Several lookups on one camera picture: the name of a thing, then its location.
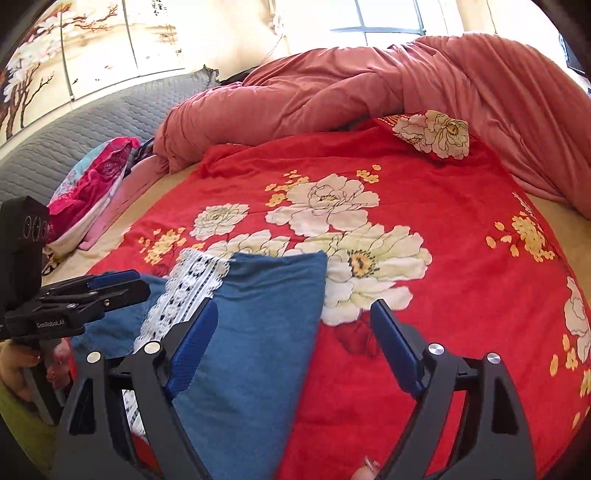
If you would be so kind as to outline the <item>person's left hand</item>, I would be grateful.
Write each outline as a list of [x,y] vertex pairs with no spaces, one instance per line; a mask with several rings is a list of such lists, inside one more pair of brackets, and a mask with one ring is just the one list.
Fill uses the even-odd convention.
[[[47,368],[47,380],[54,390],[66,387],[70,382],[69,359],[71,349],[62,339],[53,351],[53,362]],[[31,402],[32,393],[23,376],[25,369],[31,369],[42,362],[42,356],[30,347],[19,345],[12,340],[1,343],[1,381],[20,399]]]

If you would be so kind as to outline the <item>person's right hand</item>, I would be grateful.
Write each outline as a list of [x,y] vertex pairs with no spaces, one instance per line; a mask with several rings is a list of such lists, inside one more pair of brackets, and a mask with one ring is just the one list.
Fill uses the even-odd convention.
[[375,480],[381,470],[381,464],[369,456],[363,458],[362,464],[351,477],[351,480]]

